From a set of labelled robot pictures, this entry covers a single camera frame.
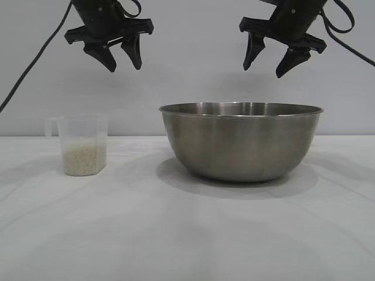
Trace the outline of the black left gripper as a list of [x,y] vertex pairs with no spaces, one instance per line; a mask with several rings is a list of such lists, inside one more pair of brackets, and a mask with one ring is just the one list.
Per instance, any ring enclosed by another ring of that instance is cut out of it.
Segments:
[[133,66],[140,70],[140,34],[152,34],[151,19],[140,19],[128,13],[119,1],[71,1],[83,26],[68,30],[64,38],[68,44],[84,42],[84,52],[99,61],[111,73],[115,72],[116,61],[106,45],[123,39],[121,48],[130,58]]

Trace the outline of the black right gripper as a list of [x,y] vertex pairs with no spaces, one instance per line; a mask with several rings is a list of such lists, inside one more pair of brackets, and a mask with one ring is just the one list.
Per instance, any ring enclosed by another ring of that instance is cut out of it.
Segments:
[[291,47],[276,68],[278,78],[309,60],[310,50],[322,53],[326,49],[325,41],[309,35],[307,30],[325,3],[326,1],[316,0],[278,1],[268,20],[244,17],[240,22],[240,31],[248,32],[244,70],[248,70],[265,49],[265,37]]

